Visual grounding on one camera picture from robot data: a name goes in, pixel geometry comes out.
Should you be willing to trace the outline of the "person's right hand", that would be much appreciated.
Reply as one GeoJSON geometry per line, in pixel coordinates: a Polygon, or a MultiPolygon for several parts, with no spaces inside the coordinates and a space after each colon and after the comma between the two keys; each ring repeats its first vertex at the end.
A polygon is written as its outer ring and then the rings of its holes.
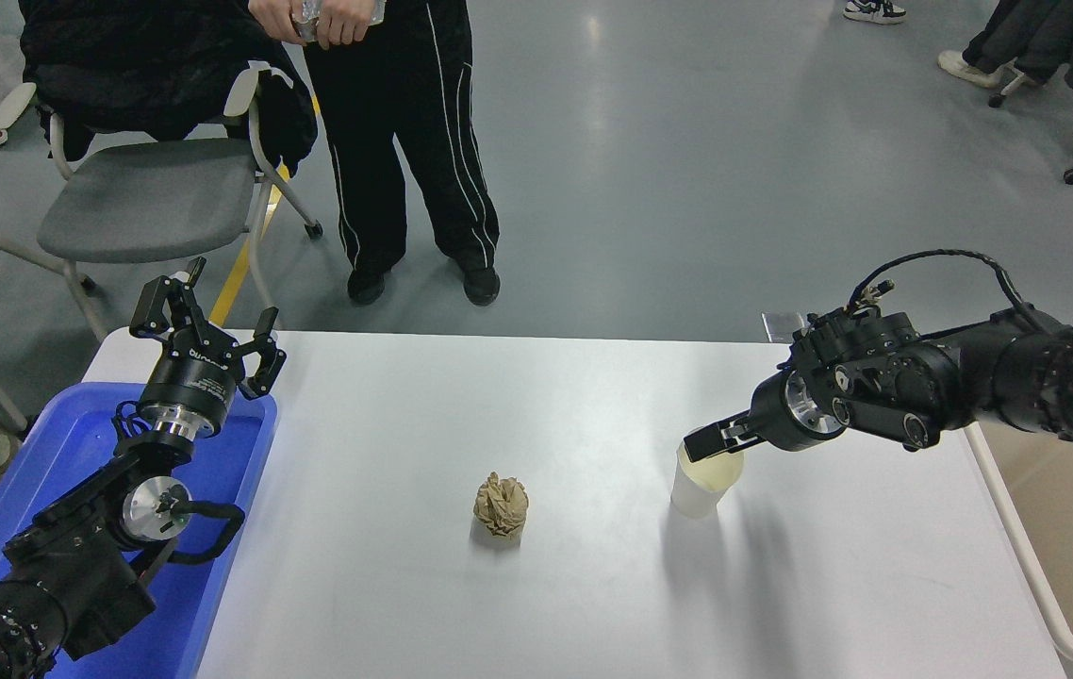
{"type": "Polygon", "coordinates": [[[274,41],[290,44],[305,44],[299,35],[295,18],[302,17],[304,1],[251,0],[248,11],[274,41]]]}

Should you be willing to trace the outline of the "person's left hand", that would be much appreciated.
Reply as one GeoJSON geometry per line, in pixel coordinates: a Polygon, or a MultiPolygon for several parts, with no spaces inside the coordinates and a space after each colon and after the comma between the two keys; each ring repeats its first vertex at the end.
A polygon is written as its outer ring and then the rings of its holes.
{"type": "Polygon", "coordinates": [[[320,1],[320,16],[314,25],[317,43],[322,50],[361,42],[372,25],[376,1],[320,1]]]}

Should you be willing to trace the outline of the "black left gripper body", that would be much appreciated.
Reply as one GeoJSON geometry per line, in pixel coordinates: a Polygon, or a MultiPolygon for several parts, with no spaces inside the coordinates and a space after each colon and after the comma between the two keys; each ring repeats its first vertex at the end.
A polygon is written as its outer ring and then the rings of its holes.
{"type": "Polygon", "coordinates": [[[141,392],[139,416],[160,420],[161,413],[174,405],[196,414],[201,420],[225,422],[234,401],[240,371],[232,371],[235,340],[196,339],[174,336],[141,392]]]}

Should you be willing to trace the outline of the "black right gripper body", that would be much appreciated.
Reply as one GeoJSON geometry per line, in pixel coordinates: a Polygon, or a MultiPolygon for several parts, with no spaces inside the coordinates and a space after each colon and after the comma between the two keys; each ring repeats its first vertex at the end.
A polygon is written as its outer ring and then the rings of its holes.
{"type": "Polygon", "coordinates": [[[842,422],[817,403],[795,370],[775,373],[756,387],[751,420],[756,438],[778,451],[808,451],[844,431],[842,422]]]}

